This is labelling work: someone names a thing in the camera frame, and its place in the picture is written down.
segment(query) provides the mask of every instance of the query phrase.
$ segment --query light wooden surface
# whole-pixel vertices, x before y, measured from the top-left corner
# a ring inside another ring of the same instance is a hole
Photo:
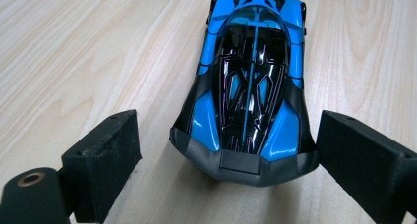
[[[110,114],[138,110],[144,157],[106,223],[373,223],[328,172],[252,188],[173,148],[210,0],[0,0],[0,187]],[[306,100],[417,150],[416,0],[303,0]],[[413,223],[409,214],[404,223]]]

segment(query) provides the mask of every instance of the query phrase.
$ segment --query toy car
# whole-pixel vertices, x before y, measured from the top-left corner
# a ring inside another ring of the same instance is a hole
[[[200,63],[170,140],[197,167],[252,186],[313,171],[303,91],[306,5],[211,0]]]

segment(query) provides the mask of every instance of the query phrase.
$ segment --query wood grain surface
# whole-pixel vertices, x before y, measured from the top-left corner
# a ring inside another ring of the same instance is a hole
[[[416,151],[416,0],[303,1],[313,137],[327,109]],[[252,188],[214,180],[170,144],[209,2],[0,0],[0,187],[59,169],[104,118],[137,109],[144,159],[106,223],[373,223],[323,167]]]

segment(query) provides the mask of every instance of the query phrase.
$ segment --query blue car body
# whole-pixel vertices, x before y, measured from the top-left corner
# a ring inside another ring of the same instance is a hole
[[[211,0],[173,145],[221,180],[269,186],[318,166],[303,91],[306,5]]]

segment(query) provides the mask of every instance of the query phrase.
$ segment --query round hole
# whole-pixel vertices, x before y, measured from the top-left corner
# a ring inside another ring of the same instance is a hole
[[[44,177],[45,177],[45,174],[42,172],[34,172],[34,173],[27,174],[21,179],[19,179],[18,186],[19,187],[31,186],[33,184],[40,182]]]

